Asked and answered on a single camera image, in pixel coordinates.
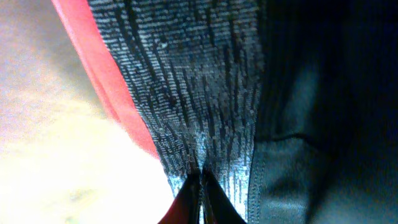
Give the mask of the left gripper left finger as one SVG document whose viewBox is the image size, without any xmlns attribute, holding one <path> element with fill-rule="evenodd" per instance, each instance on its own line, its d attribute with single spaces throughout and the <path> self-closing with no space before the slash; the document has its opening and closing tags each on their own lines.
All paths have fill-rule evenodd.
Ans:
<svg viewBox="0 0 398 224">
<path fill-rule="evenodd" d="M 158 224 L 198 224 L 200 190 L 200 173 L 188 175 L 167 213 Z"/>
</svg>

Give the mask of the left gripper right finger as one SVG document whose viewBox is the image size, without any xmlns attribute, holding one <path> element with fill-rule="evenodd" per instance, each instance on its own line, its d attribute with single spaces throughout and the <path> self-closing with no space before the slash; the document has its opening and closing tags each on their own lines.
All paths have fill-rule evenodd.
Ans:
<svg viewBox="0 0 398 224">
<path fill-rule="evenodd" d="M 206 224 L 246 224 L 210 171 L 203 170 L 201 182 L 204 190 L 203 216 Z"/>
</svg>

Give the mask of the black pants red waistband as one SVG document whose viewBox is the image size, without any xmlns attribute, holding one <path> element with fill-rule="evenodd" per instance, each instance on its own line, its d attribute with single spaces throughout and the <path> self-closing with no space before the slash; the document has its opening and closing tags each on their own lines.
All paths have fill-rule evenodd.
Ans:
<svg viewBox="0 0 398 224">
<path fill-rule="evenodd" d="M 397 222 L 397 2 L 56 0 L 107 113 L 173 200 L 246 223 Z"/>
</svg>

